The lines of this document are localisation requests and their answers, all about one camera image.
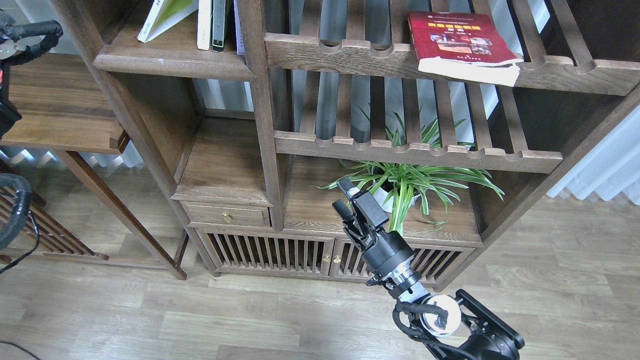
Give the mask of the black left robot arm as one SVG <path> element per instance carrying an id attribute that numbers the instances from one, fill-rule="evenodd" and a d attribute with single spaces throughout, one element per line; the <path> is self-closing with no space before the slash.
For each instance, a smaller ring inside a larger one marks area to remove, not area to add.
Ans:
<path id="1" fill-rule="evenodd" d="M 10 100 L 12 68 L 22 66 L 57 47 L 64 34 L 55 19 L 19 24 L 5 10 L 1 11 L 1 135 L 5 136 L 23 117 Z M 1 187 L 14 190 L 13 208 L 1 228 L 1 248 L 7 248 L 28 219 L 32 202 L 30 183 L 16 173 L 1 173 Z"/>

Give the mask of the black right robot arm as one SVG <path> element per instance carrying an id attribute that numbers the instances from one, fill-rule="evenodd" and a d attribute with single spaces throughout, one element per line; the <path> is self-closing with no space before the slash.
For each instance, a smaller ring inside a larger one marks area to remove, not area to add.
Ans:
<path id="1" fill-rule="evenodd" d="M 374 196 L 347 177 L 337 182 L 349 200 L 333 203 L 343 230 L 361 253 L 372 277 L 396 303 L 394 324 L 439 360 L 518 360 L 523 337 L 463 289 L 455 297 L 434 295 L 412 268 L 413 250 L 397 231 L 386 231 L 389 217 Z"/>

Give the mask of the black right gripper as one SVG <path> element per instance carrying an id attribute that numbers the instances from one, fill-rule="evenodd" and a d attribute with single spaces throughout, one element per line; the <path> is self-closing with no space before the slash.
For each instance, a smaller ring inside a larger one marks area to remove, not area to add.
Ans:
<path id="1" fill-rule="evenodd" d="M 416 275 L 410 266 L 414 251 L 397 231 L 376 231 L 390 220 L 374 196 L 343 177 L 337 182 L 346 195 L 353 210 L 342 199 L 333 202 L 343 223 L 343 230 L 362 252 L 366 266 L 374 276 L 366 282 L 368 286 L 382 285 L 391 281 L 398 287 L 411 287 Z"/>

